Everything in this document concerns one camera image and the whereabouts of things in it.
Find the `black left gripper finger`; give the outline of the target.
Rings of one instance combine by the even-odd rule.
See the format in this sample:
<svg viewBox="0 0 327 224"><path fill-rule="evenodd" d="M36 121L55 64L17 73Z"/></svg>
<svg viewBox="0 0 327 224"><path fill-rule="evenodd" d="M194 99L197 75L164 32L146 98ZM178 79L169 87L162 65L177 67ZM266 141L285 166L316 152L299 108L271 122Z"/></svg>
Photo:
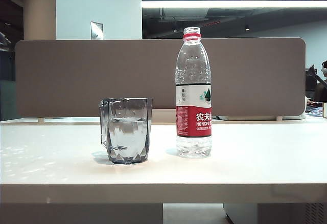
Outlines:
<svg viewBox="0 0 327 224"><path fill-rule="evenodd" d="M11 41L0 32L0 50L5 52L11 52Z"/></svg>

